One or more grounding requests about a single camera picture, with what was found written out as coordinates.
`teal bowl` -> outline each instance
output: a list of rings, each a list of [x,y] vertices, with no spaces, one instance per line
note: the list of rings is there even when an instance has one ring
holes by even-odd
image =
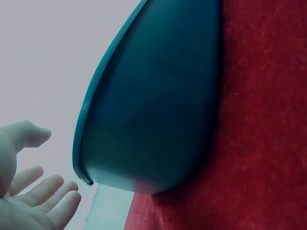
[[[220,78],[216,0],[142,0],[99,63],[73,142],[73,167],[143,194],[182,183],[211,139]]]

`white background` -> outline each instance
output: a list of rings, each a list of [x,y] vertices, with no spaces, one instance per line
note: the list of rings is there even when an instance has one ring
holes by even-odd
[[[59,173],[76,180],[83,199],[67,230],[83,229],[96,192],[72,169],[78,114],[102,55],[138,2],[0,1],[0,125],[28,119],[53,131],[48,143],[19,154],[18,169],[39,164],[44,178]],[[122,229],[131,198],[100,186],[86,229]]]

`red cloth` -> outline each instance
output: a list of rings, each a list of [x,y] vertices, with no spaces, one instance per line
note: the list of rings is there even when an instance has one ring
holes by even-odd
[[[307,0],[224,0],[223,20],[213,157],[135,195],[125,230],[307,229]]]

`palm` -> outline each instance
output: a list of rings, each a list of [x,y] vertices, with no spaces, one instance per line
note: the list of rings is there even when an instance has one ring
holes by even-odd
[[[43,170],[39,166],[16,174],[3,202],[11,210],[11,218],[16,226],[20,220],[20,225],[28,225],[34,230],[62,230],[80,202],[80,194],[76,192],[78,186],[75,182],[63,183],[61,176],[54,175],[28,193],[18,195],[42,174]]]

